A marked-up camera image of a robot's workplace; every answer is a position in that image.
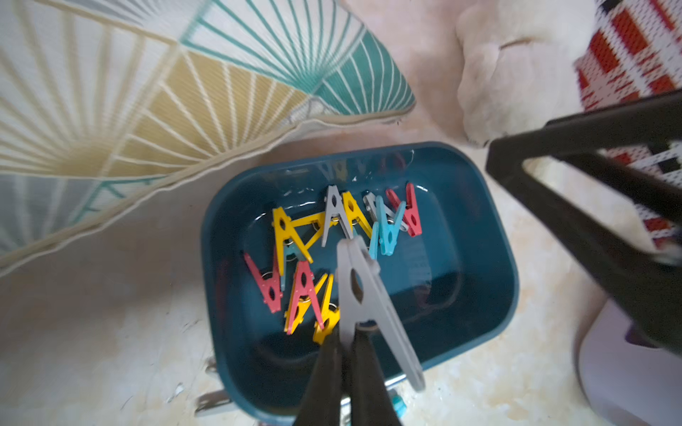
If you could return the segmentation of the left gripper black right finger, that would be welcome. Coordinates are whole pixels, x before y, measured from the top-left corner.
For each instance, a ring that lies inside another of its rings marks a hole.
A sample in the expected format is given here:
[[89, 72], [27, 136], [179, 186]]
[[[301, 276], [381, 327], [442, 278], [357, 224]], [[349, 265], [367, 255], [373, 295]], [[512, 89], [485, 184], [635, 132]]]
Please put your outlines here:
[[385, 387], [385, 378], [369, 336], [356, 332], [349, 353], [351, 424], [401, 425]]

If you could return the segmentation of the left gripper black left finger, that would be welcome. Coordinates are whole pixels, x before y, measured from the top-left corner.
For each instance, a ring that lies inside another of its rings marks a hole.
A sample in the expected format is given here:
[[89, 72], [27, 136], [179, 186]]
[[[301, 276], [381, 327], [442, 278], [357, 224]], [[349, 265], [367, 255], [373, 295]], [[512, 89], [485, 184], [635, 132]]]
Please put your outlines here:
[[343, 367], [344, 349], [335, 330], [320, 348], [294, 425], [339, 426]]

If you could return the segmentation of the yellow clothespin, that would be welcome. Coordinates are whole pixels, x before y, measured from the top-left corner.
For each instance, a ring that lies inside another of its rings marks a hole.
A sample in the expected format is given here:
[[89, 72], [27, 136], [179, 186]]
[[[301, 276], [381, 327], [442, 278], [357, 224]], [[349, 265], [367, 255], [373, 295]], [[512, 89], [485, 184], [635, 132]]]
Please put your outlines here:
[[344, 209], [346, 212], [346, 217], [351, 223], [351, 226], [359, 225], [365, 234], [371, 238], [372, 237], [372, 226], [365, 217], [361, 207], [358, 205], [353, 195], [350, 192], [342, 193], [342, 200], [344, 204]]
[[[315, 294], [318, 294], [323, 286], [325, 286], [323, 302], [320, 304], [323, 322], [316, 321], [314, 323], [313, 341], [319, 346], [323, 345], [326, 337], [332, 333], [340, 321], [340, 309], [331, 302], [333, 285], [334, 275], [325, 273], [314, 286]], [[297, 327], [303, 323], [305, 314], [311, 306], [310, 298], [295, 298], [295, 296], [295, 290], [293, 290], [289, 298], [289, 309], [284, 314], [284, 332], [288, 335], [293, 334]]]
[[285, 255], [284, 246], [287, 240], [291, 240], [299, 251], [304, 256], [305, 260], [313, 263], [314, 259], [309, 253], [312, 243], [303, 243], [296, 228], [298, 226], [312, 225], [316, 223], [323, 230], [324, 214], [322, 212], [312, 214], [300, 219], [292, 220], [284, 211], [283, 208], [273, 209], [273, 228], [275, 229], [275, 253], [279, 273], [284, 272]]

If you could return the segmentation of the red clothespin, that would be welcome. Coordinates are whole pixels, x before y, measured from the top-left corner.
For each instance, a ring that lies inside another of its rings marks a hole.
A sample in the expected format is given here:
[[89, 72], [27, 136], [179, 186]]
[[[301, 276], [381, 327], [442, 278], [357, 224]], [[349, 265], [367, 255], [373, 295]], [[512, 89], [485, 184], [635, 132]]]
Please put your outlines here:
[[289, 310], [287, 310], [285, 321], [286, 333], [288, 335], [292, 335], [298, 326], [303, 323], [305, 314], [310, 309], [313, 309], [315, 319], [319, 323], [323, 323], [318, 293], [328, 278], [328, 273], [324, 273], [319, 280], [316, 280], [309, 262], [298, 262], [294, 273], [293, 290], [289, 297]]
[[263, 296], [264, 304], [271, 313], [280, 312], [280, 310], [282, 310], [282, 290], [277, 255], [273, 254], [272, 270], [270, 271], [268, 278], [265, 278], [264, 273], [259, 271], [259, 268], [257, 268], [253, 259], [247, 252], [243, 253], [243, 259]]
[[[394, 192], [394, 190], [388, 188], [385, 190], [385, 194], [387, 195], [392, 207], [397, 211], [401, 204], [401, 200], [397, 193]], [[412, 183], [406, 184], [406, 197], [407, 200], [405, 201], [405, 211], [403, 214], [402, 223], [408, 227], [408, 235], [410, 237], [416, 237], [423, 233], [423, 229], [418, 211], [415, 186]]]

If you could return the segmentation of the teal clothespin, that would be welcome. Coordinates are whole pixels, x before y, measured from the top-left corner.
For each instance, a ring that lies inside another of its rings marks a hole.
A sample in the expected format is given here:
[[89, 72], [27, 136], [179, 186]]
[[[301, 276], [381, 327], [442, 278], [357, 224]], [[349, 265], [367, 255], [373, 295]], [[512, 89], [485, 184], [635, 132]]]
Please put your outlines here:
[[383, 197], [376, 196], [373, 205], [376, 220], [372, 227], [369, 255], [372, 259], [377, 259], [378, 252], [381, 252], [383, 256], [390, 257], [394, 253], [401, 232], [405, 202], [401, 202], [400, 208], [394, 214], [394, 223], [392, 224], [388, 222], [387, 207], [385, 207]]

